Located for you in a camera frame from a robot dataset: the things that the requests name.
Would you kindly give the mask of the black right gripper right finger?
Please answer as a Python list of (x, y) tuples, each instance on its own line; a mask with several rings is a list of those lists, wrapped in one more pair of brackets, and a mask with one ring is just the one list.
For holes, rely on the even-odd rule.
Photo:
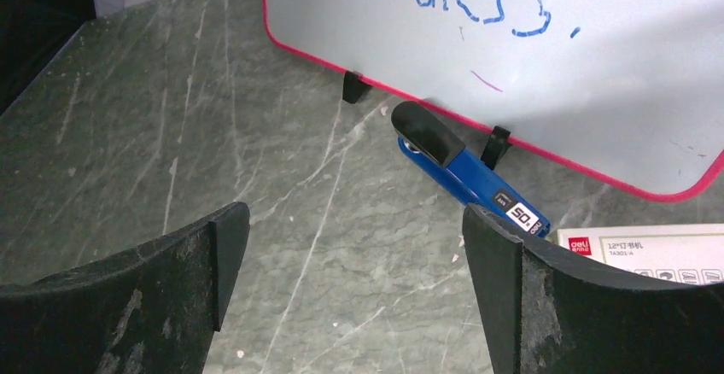
[(722, 372), (721, 284), (607, 266), (478, 205), (462, 232), (494, 372)]

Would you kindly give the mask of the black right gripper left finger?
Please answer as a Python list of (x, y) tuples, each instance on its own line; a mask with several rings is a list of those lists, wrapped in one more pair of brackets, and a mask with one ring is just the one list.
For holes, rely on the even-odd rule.
[(4, 373), (200, 373), (250, 211), (233, 202), (105, 259), (1, 288)]

